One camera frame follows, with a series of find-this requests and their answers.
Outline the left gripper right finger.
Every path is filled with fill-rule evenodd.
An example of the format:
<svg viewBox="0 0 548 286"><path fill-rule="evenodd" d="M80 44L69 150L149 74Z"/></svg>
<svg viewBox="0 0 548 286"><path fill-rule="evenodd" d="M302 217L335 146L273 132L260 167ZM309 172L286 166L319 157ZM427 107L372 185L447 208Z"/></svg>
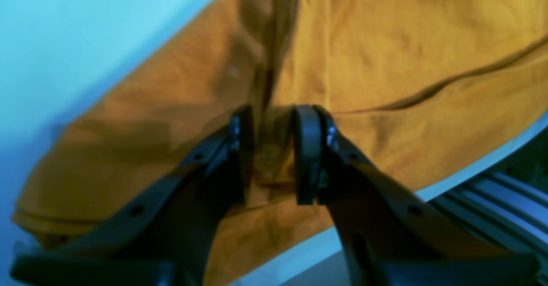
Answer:
<svg viewBox="0 0 548 286"><path fill-rule="evenodd" d="M534 286L531 253L479 239L377 169L321 106L293 109L296 201L326 206L353 286Z"/></svg>

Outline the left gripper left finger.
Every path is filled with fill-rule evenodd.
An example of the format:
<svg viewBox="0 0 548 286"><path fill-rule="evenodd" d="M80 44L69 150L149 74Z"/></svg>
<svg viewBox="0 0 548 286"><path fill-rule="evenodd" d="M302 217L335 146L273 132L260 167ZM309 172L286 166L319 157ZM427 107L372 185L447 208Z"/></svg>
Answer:
<svg viewBox="0 0 548 286"><path fill-rule="evenodd" d="M11 277L31 286L201 286L220 222L245 202L253 127L252 107L237 108L94 230L55 250L19 254Z"/></svg>

